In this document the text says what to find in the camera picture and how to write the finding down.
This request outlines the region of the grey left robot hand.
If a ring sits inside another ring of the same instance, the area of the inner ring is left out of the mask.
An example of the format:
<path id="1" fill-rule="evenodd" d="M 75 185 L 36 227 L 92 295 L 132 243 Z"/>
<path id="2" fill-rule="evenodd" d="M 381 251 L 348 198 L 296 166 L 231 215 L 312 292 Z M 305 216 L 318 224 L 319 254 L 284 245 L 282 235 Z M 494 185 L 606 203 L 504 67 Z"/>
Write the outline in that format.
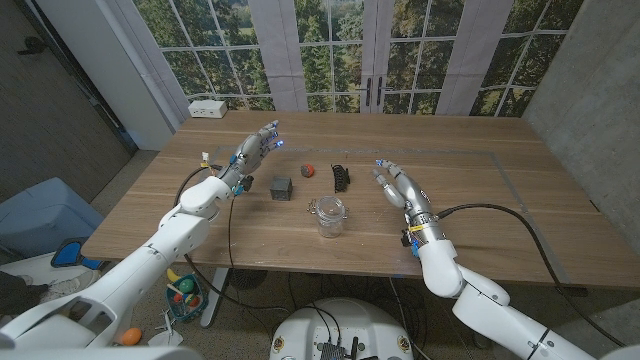
<path id="1" fill-rule="evenodd" d="M 217 175 L 235 195 L 251 188 L 248 180 L 250 174 L 261 165 L 270 151 L 282 146 L 281 140 L 276 141 L 278 124 L 279 121 L 274 120 L 249 135 L 231 156 L 229 164 Z"/>

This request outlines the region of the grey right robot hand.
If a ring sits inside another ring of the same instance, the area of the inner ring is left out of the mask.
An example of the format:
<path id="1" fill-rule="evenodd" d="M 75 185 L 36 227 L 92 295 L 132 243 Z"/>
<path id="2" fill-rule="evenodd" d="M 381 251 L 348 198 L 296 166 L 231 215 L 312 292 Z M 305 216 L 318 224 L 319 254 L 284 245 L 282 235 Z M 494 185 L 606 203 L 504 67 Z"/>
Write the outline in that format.
<path id="1" fill-rule="evenodd" d="M 387 171 L 390 180 L 377 169 L 372 171 L 374 179 L 382 187 L 387 200 L 403 210 L 408 232 L 417 240 L 418 246 L 445 240 L 424 190 L 397 164 L 379 159 L 376 165 Z"/>

